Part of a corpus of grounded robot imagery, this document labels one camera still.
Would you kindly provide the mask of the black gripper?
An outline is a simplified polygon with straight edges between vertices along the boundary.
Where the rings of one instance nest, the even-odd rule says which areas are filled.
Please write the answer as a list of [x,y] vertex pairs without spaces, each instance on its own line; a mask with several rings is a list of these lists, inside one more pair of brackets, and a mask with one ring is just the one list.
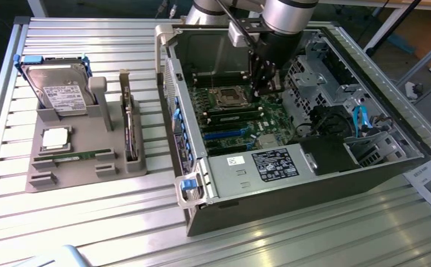
[[303,32],[261,34],[257,46],[250,54],[250,100],[283,91],[281,69],[291,59]]

